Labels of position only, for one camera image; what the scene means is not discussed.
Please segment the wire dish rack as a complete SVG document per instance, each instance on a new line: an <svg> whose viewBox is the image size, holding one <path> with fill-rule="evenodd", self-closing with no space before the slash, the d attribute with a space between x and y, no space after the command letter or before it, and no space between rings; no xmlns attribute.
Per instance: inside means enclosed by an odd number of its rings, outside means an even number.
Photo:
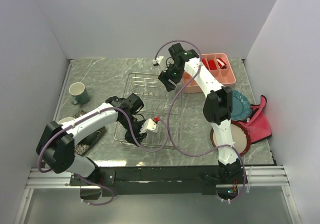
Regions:
<svg viewBox="0 0 320 224"><path fill-rule="evenodd" d="M182 81L183 79L176 85L174 91L167 92L165 86L158 80L158 74L131 72L125 84L123 97L128 97L131 93L134 93L143 101L144 108L138 113L138 120L160 117L166 122L171 103L183 86ZM181 143L183 99L184 94L181 93L173 105L169 118L170 133L177 146ZM126 130L117 123L114 139L125 146L134 146L125 140L125 134ZM159 148L165 137L165 127L160 123L158 131L149 133L141 144L150 148Z"/></svg>

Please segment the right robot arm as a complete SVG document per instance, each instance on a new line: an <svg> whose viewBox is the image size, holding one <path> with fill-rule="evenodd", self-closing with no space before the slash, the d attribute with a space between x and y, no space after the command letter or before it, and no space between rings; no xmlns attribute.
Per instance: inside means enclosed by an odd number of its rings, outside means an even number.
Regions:
<svg viewBox="0 0 320 224"><path fill-rule="evenodd" d="M191 76L205 96L203 115L211 124L216 137L218 150L218 175L221 183L233 182L240 171L242 161L239 153L234 148L231 131L231 112L233 108L233 92L230 87L225 87L217 81L204 67L200 50L195 46L191 50L184 50L182 40L173 40L168 49L172 64L167 64L162 57L154 57L154 65L161 67L159 81L168 92L175 90L181 81L183 73Z"/></svg>

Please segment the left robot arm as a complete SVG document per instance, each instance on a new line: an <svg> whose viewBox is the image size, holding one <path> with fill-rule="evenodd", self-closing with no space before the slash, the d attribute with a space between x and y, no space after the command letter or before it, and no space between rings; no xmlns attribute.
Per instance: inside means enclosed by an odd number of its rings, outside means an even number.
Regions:
<svg viewBox="0 0 320 224"><path fill-rule="evenodd" d="M147 134L141 132L144 122L138 121L135 115L143 107L143 101L132 93L127 98L113 96L93 111L64 124L51 121L36 148L38 161L45 161L57 174L68 171L82 176L88 185L96 184L100 179L98 166L91 159L75 154L75 146L94 131L115 122L126 129L127 142L140 146Z"/></svg>

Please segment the black floral square plate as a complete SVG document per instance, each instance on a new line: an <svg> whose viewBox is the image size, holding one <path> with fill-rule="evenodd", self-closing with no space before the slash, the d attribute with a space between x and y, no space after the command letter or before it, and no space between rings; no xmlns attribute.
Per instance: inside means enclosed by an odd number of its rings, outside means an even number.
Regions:
<svg viewBox="0 0 320 224"><path fill-rule="evenodd" d="M74 148L74 152L80 156L84 156L104 135L105 127L101 127L81 140Z"/></svg>

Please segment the pink compartment tray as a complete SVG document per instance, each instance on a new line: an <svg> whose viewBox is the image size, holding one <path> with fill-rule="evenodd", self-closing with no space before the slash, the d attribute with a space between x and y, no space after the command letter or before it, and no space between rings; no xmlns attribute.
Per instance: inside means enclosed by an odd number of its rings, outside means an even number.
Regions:
<svg viewBox="0 0 320 224"><path fill-rule="evenodd" d="M217 58L221 58L224 60L224 62L227 63L227 68L226 69L219 69L217 65ZM208 60L214 60L217 66L217 70L209 70L207 61ZM209 54L202 54L202 62L207 70L211 73L211 75L221 84L224 86L231 86L235 84L236 78L234 75L234 72L232 70L231 64L229 62L229 59L226 54L224 53L209 53ZM191 76L184 72L183 74L183 81L182 81L182 86L184 86L189 80L191 80ZM200 87L197 85L195 81L192 81L184 90L184 93L189 94L189 93L199 93L202 92Z"/></svg>

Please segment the red white item in tray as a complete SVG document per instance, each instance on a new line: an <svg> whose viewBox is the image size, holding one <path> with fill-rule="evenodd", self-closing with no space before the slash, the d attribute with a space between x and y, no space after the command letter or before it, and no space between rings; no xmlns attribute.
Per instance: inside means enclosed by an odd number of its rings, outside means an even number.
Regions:
<svg viewBox="0 0 320 224"><path fill-rule="evenodd" d="M224 62L224 60L221 59L221 58L217 58L216 62L217 62L217 65L218 65L219 69L226 69L228 67L227 63Z"/></svg>

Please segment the green mug cream inside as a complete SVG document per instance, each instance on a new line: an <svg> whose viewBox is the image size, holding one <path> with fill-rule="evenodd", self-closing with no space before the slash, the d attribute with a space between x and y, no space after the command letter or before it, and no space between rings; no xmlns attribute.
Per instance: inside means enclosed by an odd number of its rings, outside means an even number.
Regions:
<svg viewBox="0 0 320 224"><path fill-rule="evenodd" d="M90 101L90 96L82 82L73 83L69 87L68 92L72 96L72 105L84 105Z"/></svg>

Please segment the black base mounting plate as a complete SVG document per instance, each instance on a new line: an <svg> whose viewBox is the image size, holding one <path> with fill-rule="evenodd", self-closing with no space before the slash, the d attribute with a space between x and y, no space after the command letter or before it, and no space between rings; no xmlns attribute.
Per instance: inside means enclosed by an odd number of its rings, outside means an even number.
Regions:
<svg viewBox="0 0 320 224"><path fill-rule="evenodd" d="M240 166L155 166L100 167L84 181L78 176L70 179L71 186L92 188L103 185L102 196L193 194L215 195L219 185L246 184Z"/></svg>

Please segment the cream bowl brown stripes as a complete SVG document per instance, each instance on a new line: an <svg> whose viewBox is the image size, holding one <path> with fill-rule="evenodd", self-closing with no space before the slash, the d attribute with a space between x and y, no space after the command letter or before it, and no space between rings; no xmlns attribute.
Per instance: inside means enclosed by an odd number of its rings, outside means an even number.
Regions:
<svg viewBox="0 0 320 224"><path fill-rule="evenodd" d="M65 117L65 118L60 119L57 123L60 125L60 124L63 124L65 122L72 121L74 119L75 119L74 117Z"/></svg>

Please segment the teal scalloped plate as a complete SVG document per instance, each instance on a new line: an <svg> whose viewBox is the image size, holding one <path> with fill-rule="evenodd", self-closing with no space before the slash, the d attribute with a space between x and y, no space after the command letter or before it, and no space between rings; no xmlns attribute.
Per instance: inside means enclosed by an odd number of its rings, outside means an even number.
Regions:
<svg viewBox="0 0 320 224"><path fill-rule="evenodd" d="M243 121L249 118L252 113L251 104L247 97L242 93L232 91L232 112L231 119L233 121Z"/></svg>

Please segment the red rimmed cream plate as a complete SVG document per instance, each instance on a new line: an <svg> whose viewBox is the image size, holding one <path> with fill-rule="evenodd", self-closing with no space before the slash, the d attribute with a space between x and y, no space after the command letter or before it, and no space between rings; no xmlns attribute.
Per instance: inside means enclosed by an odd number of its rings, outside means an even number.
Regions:
<svg viewBox="0 0 320 224"><path fill-rule="evenodd" d="M231 120L230 128L235 149L241 156L245 155L251 146L249 132L242 124L233 120Z"/></svg>

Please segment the pink cloth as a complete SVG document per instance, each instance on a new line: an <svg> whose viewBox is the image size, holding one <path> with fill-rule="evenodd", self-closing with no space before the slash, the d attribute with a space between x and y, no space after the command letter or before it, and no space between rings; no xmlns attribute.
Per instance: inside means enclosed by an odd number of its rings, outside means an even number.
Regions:
<svg viewBox="0 0 320 224"><path fill-rule="evenodd" d="M263 113L263 109L267 104L267 98L264 95L260 96L260 104L251 105L251 115L237 123L244 126L250 136L251 144L258 143L272 136L270 123Z"/></svg>

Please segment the aluminium rail frame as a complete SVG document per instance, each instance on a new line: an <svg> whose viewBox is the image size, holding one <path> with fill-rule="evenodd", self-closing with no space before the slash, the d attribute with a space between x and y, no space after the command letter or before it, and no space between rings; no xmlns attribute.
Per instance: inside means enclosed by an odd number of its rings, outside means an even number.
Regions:
<svg viewBox="0 0 320 224"><path fill-rule="evenodd" d="M68 172L55 174L48 172L41 174L37 169L31 169L23 197L15 217L15 224L23 224L30 206L31 198L35 189L74 189L70 182L74 176ZM253 187L280 186L284 195L286 207L290 219L294 224L301 224L302 220L292 195L290 183L283 166L251 166L247 168L246 191Z"/></svg>

